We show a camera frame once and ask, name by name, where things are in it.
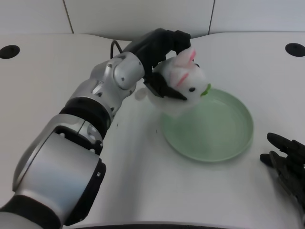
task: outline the table surface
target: table surface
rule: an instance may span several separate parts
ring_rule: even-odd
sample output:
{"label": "table surface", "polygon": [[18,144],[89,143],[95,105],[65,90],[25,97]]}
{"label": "table surface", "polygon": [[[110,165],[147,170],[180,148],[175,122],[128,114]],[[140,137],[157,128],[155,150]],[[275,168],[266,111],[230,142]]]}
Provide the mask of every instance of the table surface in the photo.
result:
{"label": "table surface", "polygon": [[[187,159],[165,141],[160,112],[148,99],[138,102],[131,95],[106,135],[101,154],[106,176],[79,225],[166,221],[301,228],[296,204],[276,183],[275,172],[259,161],[261,153],[275,149],[266,139],[268,132],[305,142],[305,57],[286,53],[291,42],[305,45],[305,33],[221,33],[192,39],[195,61],[212,85],[238,97],[251,112],[252,146],[222,163]],[[12,177],[24,150],[92,68],[109,59],[110,43],[84,34],[0,36],[0,47],[20,47],[18,56],[0,59],[0,206],[13,195]]]}

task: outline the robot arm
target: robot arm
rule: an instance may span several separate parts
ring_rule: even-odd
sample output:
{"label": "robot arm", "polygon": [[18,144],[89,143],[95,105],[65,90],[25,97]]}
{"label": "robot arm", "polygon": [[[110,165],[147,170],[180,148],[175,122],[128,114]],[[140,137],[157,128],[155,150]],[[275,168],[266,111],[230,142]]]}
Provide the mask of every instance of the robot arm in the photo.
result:
{"label": "robot arm", "polygon": [[157,29],[95,66],[20,159],[0,227],[58,229],[82,221],[104,178],[99,155],[123,99],[141,78],[156,96],[177,96],[152,67],[189,46],[189,34]]}

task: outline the plush ear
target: plush ear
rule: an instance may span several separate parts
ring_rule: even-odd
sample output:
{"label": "plush ear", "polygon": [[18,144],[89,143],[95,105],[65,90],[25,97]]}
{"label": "plush ear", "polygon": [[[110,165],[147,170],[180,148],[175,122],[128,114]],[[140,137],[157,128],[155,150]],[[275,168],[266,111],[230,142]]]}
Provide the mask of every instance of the plush ear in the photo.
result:
{"label": "plush ear", "polygon": [[179,67],[186,66],[187,64],[193,61],[195,56],[196,56],[196,50],[191,46],[190,48],[180,52],[176,56],[176,59],[174,60],[173,64]]}
{"label": "plush ear", "polygon": [[183,85],[186,78],[189,76],[189,73],[186,69],[183,68],[174,68],[171,70],[170,76],[170,87],[176,88]]}

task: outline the black circular hole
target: black circular hole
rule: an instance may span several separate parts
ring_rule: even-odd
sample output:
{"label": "black circular hole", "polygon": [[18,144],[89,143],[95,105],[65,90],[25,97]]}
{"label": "black circular hole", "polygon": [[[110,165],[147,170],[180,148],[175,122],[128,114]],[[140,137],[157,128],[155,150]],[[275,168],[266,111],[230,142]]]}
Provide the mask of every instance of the black circular hole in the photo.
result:
{"label": "black circular hole", "polygon": [[305,47],[298,43],[290,43],[285,46],[285,50],[292,56],[303,57],[305,56]]}
{"label": "black circular hole", "polygon": [[1,59],[10,59],[18,55],[20,48],[17,45],[8,45],[0,49]]}

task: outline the green plate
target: green plate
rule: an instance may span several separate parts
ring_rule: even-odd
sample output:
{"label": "green plate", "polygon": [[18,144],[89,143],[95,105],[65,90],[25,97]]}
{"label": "green plate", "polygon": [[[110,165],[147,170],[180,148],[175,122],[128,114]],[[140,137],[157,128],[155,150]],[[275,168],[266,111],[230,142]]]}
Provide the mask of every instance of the green plate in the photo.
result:
{"label": "green plate", "polygon": [[211,89],[195,108],[179,118],[161,117],[162,131],[173,148],[199,161],[230,159],[252,143],[252,117],[237,98]]}

